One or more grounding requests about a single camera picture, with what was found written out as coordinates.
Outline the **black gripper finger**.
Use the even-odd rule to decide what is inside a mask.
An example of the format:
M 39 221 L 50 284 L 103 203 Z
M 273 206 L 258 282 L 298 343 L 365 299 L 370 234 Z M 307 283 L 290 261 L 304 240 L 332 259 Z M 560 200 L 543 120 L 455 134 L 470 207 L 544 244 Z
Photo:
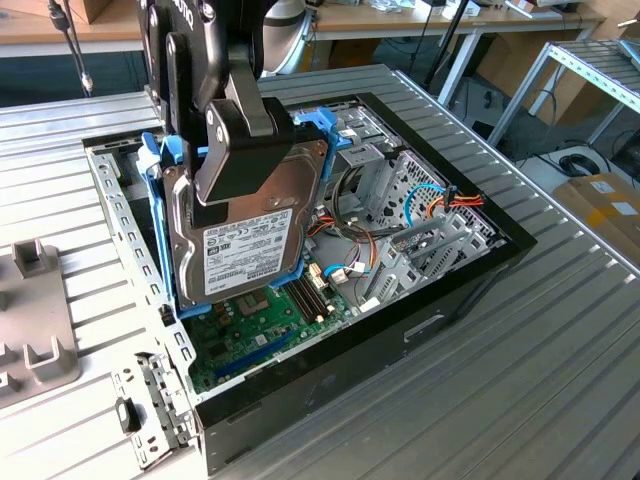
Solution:
M 183 163 L 199 168 L 208 145 L 205 110 L 214 99 L 214 10 L 210 4 L 147 6 L 150 96 L 166 131 L 180 137 Z
M 230 202 L 258 192 L 294 144 L 292 120 L 274 97 L 262 98 L 261 69 L 248 62 L 204 65 L 192 71 L 192 102 L 200 113 L 192 160 L 192 224 L 228 219 Z

